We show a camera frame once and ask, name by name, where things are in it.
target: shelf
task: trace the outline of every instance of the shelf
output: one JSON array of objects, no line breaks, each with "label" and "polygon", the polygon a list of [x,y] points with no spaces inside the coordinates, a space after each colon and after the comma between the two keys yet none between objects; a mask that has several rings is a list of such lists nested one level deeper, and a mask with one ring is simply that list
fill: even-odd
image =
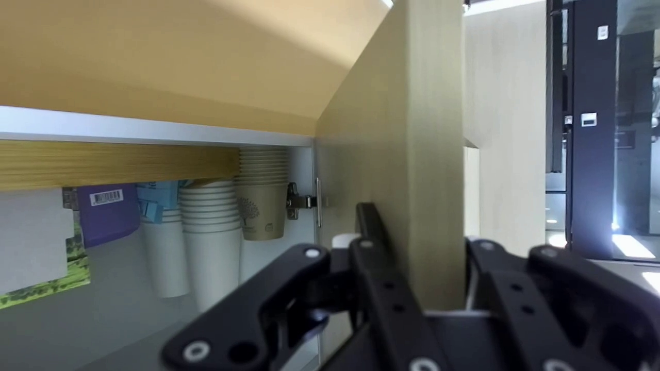
[{"label": "shelf", "polygon": [[3,1],[0,103],[313,134],[380,1]]},{"label": "shelf", "polygon": [[0,139],[0,191],[170,179],[232,179],[240,149],[222,146]]},{"label": "shelf", "polygon": [[309,146],[311,136],[0,105],[0,139]]},{"label": "shelf", "polygon": [[166,327],[158,334],[146,336],[140,341],[134,341],[109,357],[104,357],[87,366],[84,371],[101,371],[101,369],[142,369],[142,371],[166,371],[167,366],[160,363],[158,354],[164,343],[175,336],[183,324]]}]

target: wooden panel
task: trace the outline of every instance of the wooden panel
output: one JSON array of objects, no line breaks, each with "label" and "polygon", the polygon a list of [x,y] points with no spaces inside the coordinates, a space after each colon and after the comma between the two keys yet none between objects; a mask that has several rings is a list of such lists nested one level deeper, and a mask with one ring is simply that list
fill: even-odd
[{"label": "wooden panel", "polygon": [[232,179],[238,148],[0,142],[0,189],[164,179]]},{"label": "wooden panel", "polygon": [[377,0],[0,0],[0,103],[311,134]]},{"label": "wooden panel", "polygon": [[544,240],[544,1],[466,16],[466,136],[478,146],[481,234]]},{"label": "wooden panel", "polygon": [[424,307],[457,307],[462,244],[462,3],[397,1],[317,126],[321,242],[375,201]]}]

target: label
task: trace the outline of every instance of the label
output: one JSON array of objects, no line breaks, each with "label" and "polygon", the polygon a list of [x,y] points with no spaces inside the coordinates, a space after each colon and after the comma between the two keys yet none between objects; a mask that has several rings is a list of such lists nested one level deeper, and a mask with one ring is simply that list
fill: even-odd
[{"label": "label", "polygon": [[582,113],[580,115],[582,127],[597,127],[598,126],[598,113]]},{"label": "label", "polygon": [[610,39],[610,26],[603,25],[598,26],[598,41],[606,41],[606,39]]},{"label": "label", "polygon": [[95,206],[106,206],[106,204],[118,204],[123,201],[123,191],[122,189],[107,189],[107,191],[97,191],[89,196],[89,204]]}]

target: glass door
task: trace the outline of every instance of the glass door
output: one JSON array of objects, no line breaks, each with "label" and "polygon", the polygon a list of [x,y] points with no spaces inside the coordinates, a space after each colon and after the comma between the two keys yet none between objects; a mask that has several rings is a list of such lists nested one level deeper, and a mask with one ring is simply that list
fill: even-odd
[{"label": "glass door", "polygon": [[551,79],[549,121],[555,132],[560,121],[566,137],[568,247],[598,259],[658,262],[660,1],[553,0],[549,13],[551,69],[566,76]]}]

